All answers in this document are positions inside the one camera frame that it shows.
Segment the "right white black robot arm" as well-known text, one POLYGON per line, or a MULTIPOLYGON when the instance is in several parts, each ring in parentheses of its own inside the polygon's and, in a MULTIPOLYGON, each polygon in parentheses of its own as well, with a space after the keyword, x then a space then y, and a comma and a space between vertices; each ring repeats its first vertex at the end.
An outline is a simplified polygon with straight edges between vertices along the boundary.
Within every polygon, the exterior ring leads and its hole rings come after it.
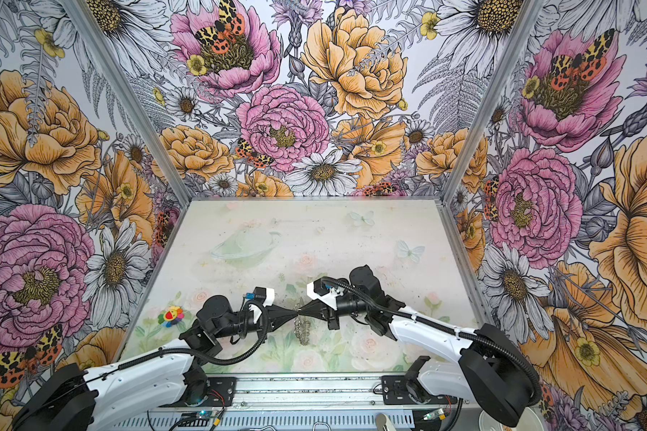
POLYGON ((417 312, 388 295, 368 266, 348 278, 318 278, 308 284, 307 297, 298 315, 324 321, 330 330, 339 329, 344 316, 361 316, 377 336, 423 349, 404 375, 404 393, 412 402, 470 400, 513 427, 542 400, 539 374, 504 332, 488 323, 459 327, 417 312))

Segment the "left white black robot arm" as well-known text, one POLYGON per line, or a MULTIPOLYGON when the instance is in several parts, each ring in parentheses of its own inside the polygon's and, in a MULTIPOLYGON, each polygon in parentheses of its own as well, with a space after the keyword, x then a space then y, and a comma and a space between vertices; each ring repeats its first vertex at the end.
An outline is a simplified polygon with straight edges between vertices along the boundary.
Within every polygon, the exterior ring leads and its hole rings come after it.
POLYGON ((212 296, 192 326, 160 348, 108 366, 55 372, 14 417, 14 430, 102 430, 142 411, 178 402, 204 378, 203 366, 246 360, 268 333, 298 313, 271 305, 258 287, 234 311, 226 296, 212 296))

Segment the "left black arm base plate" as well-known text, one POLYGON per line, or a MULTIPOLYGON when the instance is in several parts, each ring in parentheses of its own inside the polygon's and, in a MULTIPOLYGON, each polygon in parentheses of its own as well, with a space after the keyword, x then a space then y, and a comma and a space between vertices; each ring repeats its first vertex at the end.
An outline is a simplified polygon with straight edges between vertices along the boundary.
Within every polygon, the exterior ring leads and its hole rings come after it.
POLYGON ((231 407, 235 396, 235 377, 207 377, 190 383, 181 397, 187 407, 231 407))

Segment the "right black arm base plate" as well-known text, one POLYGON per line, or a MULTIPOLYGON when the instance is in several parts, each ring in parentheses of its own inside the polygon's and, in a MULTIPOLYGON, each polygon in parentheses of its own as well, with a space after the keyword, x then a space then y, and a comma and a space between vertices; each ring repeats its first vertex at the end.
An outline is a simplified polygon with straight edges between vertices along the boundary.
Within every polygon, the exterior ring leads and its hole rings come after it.
POLYGON ((455 406, 456 397, 435 396, 429 393, 416 395, 411 393, 407 379, 403 375, 382 375, 380 386, 376 389, 385 405, 445 405, 455 406))

